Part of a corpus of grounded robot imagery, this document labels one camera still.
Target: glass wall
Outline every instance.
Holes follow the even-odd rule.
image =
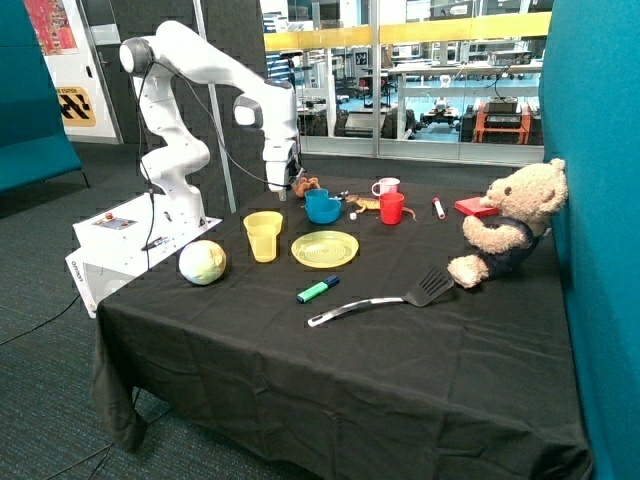
[[[307,153],[540,161],[549,0],[262,0]]]

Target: orange toy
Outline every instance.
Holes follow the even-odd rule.
[[[308,190],[313,190],[314,188],[320,188],[320,184],[318,183],[318,179],[316,177],[309,178],[302,177],[298,185],[293,187],[293,191],[296,192],[298,198],[304,198],[305,192]]]

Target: red book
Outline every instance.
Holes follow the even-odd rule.
[[[489,215],[497,215],[500,213],[496,207],[483,207],[480,205],[481,197],[467,198],[465,200],[458,200],[455,203],[457,210],[467,215],[474,215],[476,217],[487,217]]]

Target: red marker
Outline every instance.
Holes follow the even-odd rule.
[[[444,220],[444,217],[446,217],[446,215],[444,214],[444,210],[442,209],[442,205],[440,205],[440,200],[438,199],[438,197],[434,197],[432,202],[436,206],[438,217],[440,218],[440,220]]]

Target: spatula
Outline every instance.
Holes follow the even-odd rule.
[[[449,290],[453,286],[453,280],[445,275],[437,268],[432,268],[424,278],[421,278],[403,297],[382,297],[382,298],[368,298],[366,300],[360,300],[353,303],[348,303],[328,312],[316,315],[313,318],[307,320],[310,327],[315,327],[322,323],[333,320],[343,313],[357,310],[359,308],[368,307],[371,305],[383,305],[388,303],[410,303],[416,307],[426,307],[433,300],[438,298],[444,292]]]

